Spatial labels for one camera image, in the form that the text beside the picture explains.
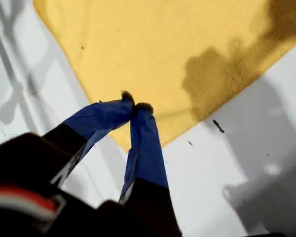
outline white surface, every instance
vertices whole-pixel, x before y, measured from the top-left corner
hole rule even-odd
[[[32,2],[0,0],[0,9],[1,143],[29,130],[44,134],[88,102]],[[184,235],[296,231],[296,48],[163,152]],[[125,164],[105,138],[64,189],[92,206],[117,200]]]

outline black speck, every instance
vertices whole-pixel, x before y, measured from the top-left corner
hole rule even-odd
[[[225,131],[220,127],[219,123],[217,123],[215,119],[213,120],[213,123],[216,125],[216,127],[219,129],[221,133],[225,133]]]

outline white tabletop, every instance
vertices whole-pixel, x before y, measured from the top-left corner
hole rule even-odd
[[[44,134],[88,104],[33,3],[10,2],[0,0],[0,143],[26,131]],[[295,231],[296,47],[163,152],[185,236]],[[92,206],[118,200],[126,158],[106,137],[64,189]]]

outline yellow microfiber towel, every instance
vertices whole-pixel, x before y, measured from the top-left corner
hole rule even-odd
[[[296,45],[296,0],[34,0],[90,102],[149,102],[162,145]],[[129,127],[113,139],[130,148]]]

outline red stripe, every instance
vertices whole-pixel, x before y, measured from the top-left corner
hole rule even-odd
[[[57,210],[57,206],[52,200],[47,199],[32,191],[22,189],[19,187],[0,186],[0,195],[9,195],[9,196],[15,196],[18,198],[27,199],[50,211],[56,212]]]

